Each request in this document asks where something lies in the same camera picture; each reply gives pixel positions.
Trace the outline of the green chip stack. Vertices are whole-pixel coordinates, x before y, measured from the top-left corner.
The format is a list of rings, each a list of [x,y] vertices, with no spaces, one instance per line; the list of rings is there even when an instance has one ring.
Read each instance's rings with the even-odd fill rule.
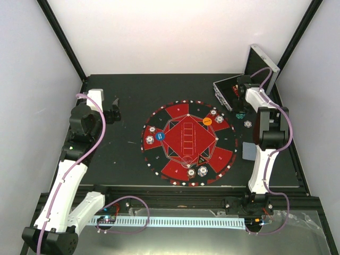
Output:
[[[236,116],[237,119],[242,120],[242,119],[244,119],[245,114],[244,113],[237,113],[235,116]]]

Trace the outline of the grey white chip stack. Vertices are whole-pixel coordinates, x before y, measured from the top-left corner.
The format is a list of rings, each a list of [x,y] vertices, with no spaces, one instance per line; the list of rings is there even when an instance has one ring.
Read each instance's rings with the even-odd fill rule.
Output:
[[[244,126],[245,126],[246,128],[250,128],[250,127],[252,127],[252,123],[251,123],[250,121],[245,121],[245,122],[244,122]]]

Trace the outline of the brown chip stack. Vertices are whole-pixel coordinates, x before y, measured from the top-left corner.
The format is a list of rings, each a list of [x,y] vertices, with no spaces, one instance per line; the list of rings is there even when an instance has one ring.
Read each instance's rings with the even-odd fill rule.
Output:
[[[149,132],[150,132],[151,134],[156,133],[156,128],[155,128],[154,126],[151,126],[151,127],[149,128]]]
[[[210,114],[211,114],[211,116],[216,116],[217,115],[217,111],[215,109],[212,109],[210,111]]]

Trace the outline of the orange big blind button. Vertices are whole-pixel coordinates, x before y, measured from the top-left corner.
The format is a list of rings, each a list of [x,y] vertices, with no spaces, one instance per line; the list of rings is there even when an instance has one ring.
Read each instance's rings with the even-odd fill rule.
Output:
[[[203,123],[205,126],[210,126],[210,125],[212,125],[212,119],[209,118],[209,117],[205,117],[205,118],[202,120],[202,123]]]

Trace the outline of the blue card deck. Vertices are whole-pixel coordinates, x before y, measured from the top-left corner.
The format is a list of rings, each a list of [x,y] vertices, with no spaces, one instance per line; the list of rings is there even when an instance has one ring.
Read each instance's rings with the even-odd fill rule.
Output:
[[[242,159],[255,161],[257,154],[256,145],[250,142],[242,143]]]

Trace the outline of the blue small blind button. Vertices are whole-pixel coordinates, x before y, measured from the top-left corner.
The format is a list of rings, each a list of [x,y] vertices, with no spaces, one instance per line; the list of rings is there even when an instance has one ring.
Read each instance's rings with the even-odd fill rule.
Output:
[[[163,141],[165,139],[165,133],[164,132],[157,132],[155,135],[155,139],[157,141]]]

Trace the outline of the black triangular marker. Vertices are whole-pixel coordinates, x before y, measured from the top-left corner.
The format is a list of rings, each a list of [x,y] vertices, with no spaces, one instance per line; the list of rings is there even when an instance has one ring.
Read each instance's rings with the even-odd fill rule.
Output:
[[[197,166],[201,166],[207,163],[208,163],[208,159],[202,156],[201,154],[199,154],[197,158]]]

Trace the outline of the clear round dealer button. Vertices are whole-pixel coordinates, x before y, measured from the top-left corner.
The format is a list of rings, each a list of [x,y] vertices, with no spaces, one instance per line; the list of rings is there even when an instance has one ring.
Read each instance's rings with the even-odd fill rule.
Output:
[[[192,164],[193,164],[193,158],[190,156],[184,156],[181,159],[181,165],[185,168],[190,168]]]

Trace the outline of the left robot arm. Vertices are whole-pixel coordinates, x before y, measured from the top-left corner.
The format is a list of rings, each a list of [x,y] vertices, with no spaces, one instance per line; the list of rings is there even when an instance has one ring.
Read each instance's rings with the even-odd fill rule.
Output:
[[[79,236],[98,210],[110,211],[113,197],[90,191],[72,208],[79,184],[94,153],[104,138],[106,126],[121,120],[119,100],[102,110],[102,98],[83,99],[71,110],[70,127],[62,148],[57,175],[47,202],[32,227],[25,227],[22,239],[36,254],[74,254]]]

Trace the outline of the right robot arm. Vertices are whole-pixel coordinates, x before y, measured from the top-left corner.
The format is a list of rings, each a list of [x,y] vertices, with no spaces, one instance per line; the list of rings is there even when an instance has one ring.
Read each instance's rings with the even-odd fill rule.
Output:
[[[243,211],[254,214],[267,205],[268,195],[274,194],[269,188],[274,162],[278,154],[289,147],[293,131],[288,109],[279,107],[263,89],[245,84],[239,85],[237,90],[239,109],[244,110],[246,105],[250,105],[257,114],[253,125],[256,157],[248,191],[241,201]]]

